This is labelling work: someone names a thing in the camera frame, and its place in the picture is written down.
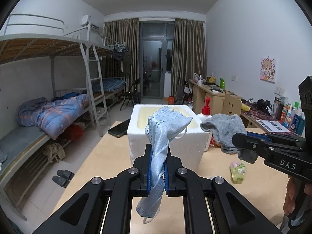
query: metal bed frame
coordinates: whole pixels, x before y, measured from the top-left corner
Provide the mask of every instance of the metal bed frame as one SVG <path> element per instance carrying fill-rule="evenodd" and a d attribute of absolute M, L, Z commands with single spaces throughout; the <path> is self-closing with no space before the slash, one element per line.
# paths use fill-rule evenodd
<path fill-rule="evenodd" d="M 52 20 L 61 24 L 60 27 L 48 25 L 48 24 L 40 24 L 40 23 L 10 23 L 10 20 L 14 16 L 28 16 L 32 18 L 44 18 L 48 20 Z M 7 34 L 7 30 L 9 27 L 14 26 L 39 26 L 39 27 L 47 27 L 58 29 L 61 31 L 60 35 L 46 35 L 46 34 Z M 111 55 L 114 49 L 119 50 L 120 48 L 125 48 L 126 43 L 118 43 L 109 38 L 104 38 L 104 31 L 102 32 L 102 36 L 97 30 L 96 33 L 101 37 L 102 44 L 92 43 L 90 41 L 90 33 L 91 33 L 91 23 L 86 26 L 83 26 L 77 30 L 71 31 L 69 33 L 64 33 L 65 31 L 65 23 L 62 20 L 41 16 L 41 15 L 33 15 L 33 14 L 10 14 L 7 20 L 6 25 L 4 26 L 4 35 L 0 36 L 0 65 L 8 62 L 22 60 L 22 59 L 30 59 L 36 57 L 50 57 L 51 60 L 51 81 L 52 81 L 52 90 L 54 97 L 57 96 L 57 93 L 60 95 L 62 92 L 67 93 L 68 91 L 79 91 L 81 93 L 83 90 L 87 91 L 87 94 L 90 98 L 90 105 L 84 110 L 84 113 L 89 111 L 90 119 L 93 129 L 95 129 L 95 122 L 98 132 L 100 136 L 103 136 L 103 132 L 100 129 L 99 119 L 106 115 L 107 121 L 110 125 L 110 119 L 108 115 L 108 110 L 106 106 L 105 99 L 112 97 L 112 95 L 116 94 L 119 91 L 125 89 L 122 87 L 113 93 L 104 93 L 103 91 L 103 82 L 102 82 L 102 72 L 101 72 L 101 64 L 99 56 L 108 56 Z M 86 31 L 87 35 L 85 39 L 81 38 L 82 31 Z M 54 80 L 54 59 L 56 56 L 82 56 L 85 63 L 86 69 L 86 87 L 84 88 L 73 88 L 68 90 L 56 90 L 55 89 L 55 80 Z M 97 64 L 98 68 L 98 77 L 91 78 L 90 77 L 90 69 L 89 63 L 93 62 Z M 101 93 L 99 96 L 94 97 L 92 90 L 92 81 L 100 80 Z M 96 105 L 103 102 L 104 112 L 101 114 L 97 114 Z M 9 195 L 6 193 L 8 189 L 9 181 L 13 177 L 15 173 L 19 170 L 19 168 L 26 164 L 26 161 L 30 159 L 44 159 L 41 161 L 40 167 L 35 168 L 35 173 L 31 173 L 33 179 L 33 183 L 35 179 L 40 175 L 40 173 L 44 170 L 44 168 L 56 158 L 53 156 L 52 159 L 47 159 L 39 154 L 38 149 L 49 140 L 49 136 L 45 135 L 39 142 L 27 148 L 27 153 L 22 152 L 20 155 L 16 156 L 18 161 L 10 167 L 7 171 L 9 175 L 6 175 L 0 180 L 0 194 L 9 202 L 10 206 L 12 206 L 13 210 L 24 220 L 27 220 L 25 216 L 23 216 L 18 209 L 18 206 L 22 200 L 22 197 L 26 194 L 27 190 L 30 186 L 26 187 L 26 190 L 23 192 L 23 195 L 18 199 L 17 203 L 13 202 Z"/>

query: human hand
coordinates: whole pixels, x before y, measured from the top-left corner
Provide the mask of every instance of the human hand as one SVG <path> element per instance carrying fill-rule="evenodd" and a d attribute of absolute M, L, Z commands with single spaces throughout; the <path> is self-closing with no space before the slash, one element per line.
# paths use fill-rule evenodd
<path fill-rule="evenodd" d="M 284 203 L 284 212 L 285 212 L 285 215 L 288 216 L 290 213 L 294 211 L 294 208 L 296 206 L 294 197 L 296 195 L 297 188 L 294 182 L 294 177 L 290 177 L 286 188 L 287 188 L 287 193 L 286 193 L 285 203 Z M 312 184 L 306 184 L 304 192 L 307 195 L 312 195 Z"/>

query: ladder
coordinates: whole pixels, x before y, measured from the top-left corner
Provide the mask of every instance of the ladder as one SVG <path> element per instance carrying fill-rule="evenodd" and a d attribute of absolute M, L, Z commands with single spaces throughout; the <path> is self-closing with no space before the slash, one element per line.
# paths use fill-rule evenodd
<path fill-rule="evenodd" d="M 90 48 L 92 48 L 92 50 L 93 50 L 95 59 L 90 59 L 90 56 L 89 56 Z M 110 123 L 110 117 L 108 115 L 107 106 L 106 106 L 106 102 L 105 102 L 105 94 L 104 94 L 104 89 L 103 89 L 102 71 L 101 71 L 101 64 L 100 64 L 99 56 L 98 56 L 98 54 L 96 52 L 96 47 L 94 45 L 90 46 L 89 41 L 87 42 L 86 48 L 84 48 L 83 44 L 80 43 L 80 49 L 81 49 L 83 60 L 85 62 L 87 94 L 90 97 L 90 103 L 91 103 L 89 105 L 91 124 L 93 126 L 93 129 L 95 129 L 95 124 L 94 124 L 94 119 L 95 119 L 96 120 L 96 127 L 97 127 L 97 130 L 99 132 L 99 135 L 103 136 L 103 132 L 102 132 L 102 130 L 100 128 L 100 124 L 99 124 L 99 119 L 101 119 L 102 117 L 104 117 L 106 115 L 108 125 L 111 126 L 111 123 Z M 97 63 L 99 77 L 91 78 L 89 62 L 96 62 Z M 93 81 L 97 81 L 97 80 L 100 81 L 101 95 L 99 95 L 98 97 L 94 98 L 93 89 L 92 89 L 92 82 Z M 104 112 L 101 113 L 100 115 L 98 115 L 97 111 L 96 111 L 96 104 L 99 104 L 101 102 L 103 102 L 103 104 L 104 104 Z"/>

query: black slipper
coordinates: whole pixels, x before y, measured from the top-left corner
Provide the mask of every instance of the black slipper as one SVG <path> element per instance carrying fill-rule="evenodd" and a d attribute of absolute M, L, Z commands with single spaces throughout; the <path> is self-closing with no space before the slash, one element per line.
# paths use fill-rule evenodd
<path fill-rule="evenodd" d="M 64 188 L 66 188 L 68 186 L 68 184 L 69 184 L 69 180 L 67 180 L 67 179 L 65 179 L 63 177 L 59 177 L 59 176 L 53 176 L 52 180 L 56 184 L 58 184 L 59 186 L 64 187 Z"/>
<path fill-rule="evenodd" d="M 68 170 L 65 170 L 65 171 L 58 170 L 57 175 L 62 177 L 62 178 L 68 179 L 68 180 L 71 180 L 74 177 L 74 173 L 72 173 Z"/>

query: air conditioner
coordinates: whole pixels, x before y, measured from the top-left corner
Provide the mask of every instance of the air conditioner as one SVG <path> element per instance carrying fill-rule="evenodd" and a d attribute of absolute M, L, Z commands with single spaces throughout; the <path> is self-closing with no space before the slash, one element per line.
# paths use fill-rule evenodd
<path fill-rule="evenodd" d="M 90 16 L 90 15 L 84 15 L 84 16 L 82 17 L 81 25 L 82 25 L 82 26 L 87 26 L 89 23 L 91 23 L 91 28 L 93 28 L 93 29 L 95 29 L 95 30 L 101 30 L 101 27 L 99 27 L 99 26 L 97 26 L 97 25 L 95 25 L 95 24 L 93 24 L 93 23 L 91 22 L 91 16 Z"/>

